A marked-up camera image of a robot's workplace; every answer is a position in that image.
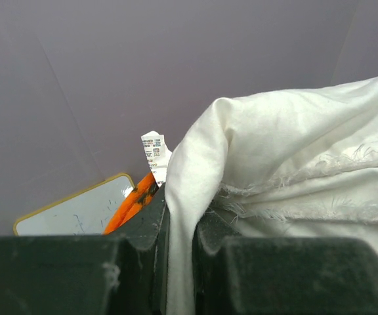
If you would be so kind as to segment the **orange patterned pillowcase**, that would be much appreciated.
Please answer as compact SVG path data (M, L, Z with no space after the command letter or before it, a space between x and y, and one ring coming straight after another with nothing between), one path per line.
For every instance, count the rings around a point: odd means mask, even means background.
M133 218L144 206L152 201L158 189L159 187L153 174L148 173L118 207L102 234L106 235L114 232Z

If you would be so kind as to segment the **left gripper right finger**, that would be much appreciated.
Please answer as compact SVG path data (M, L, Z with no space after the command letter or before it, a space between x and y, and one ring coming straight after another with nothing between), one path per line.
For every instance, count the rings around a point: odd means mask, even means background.
M354 238L252 238L216 212L192 243L197 314L378 314L378 256Z

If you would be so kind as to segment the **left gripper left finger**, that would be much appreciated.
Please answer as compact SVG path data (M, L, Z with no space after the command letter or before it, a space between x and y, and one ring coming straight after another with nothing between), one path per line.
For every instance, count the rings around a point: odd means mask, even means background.
M106 236L0 237L0 314L165 314L165 190Z

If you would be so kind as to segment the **white pillow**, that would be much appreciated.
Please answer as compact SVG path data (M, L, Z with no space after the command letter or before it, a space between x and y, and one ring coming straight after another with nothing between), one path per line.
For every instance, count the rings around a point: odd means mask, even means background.
M195 312L192 240L212 201L246 236L355 236L378 253L378 76L219 98L167 168L168 314Z

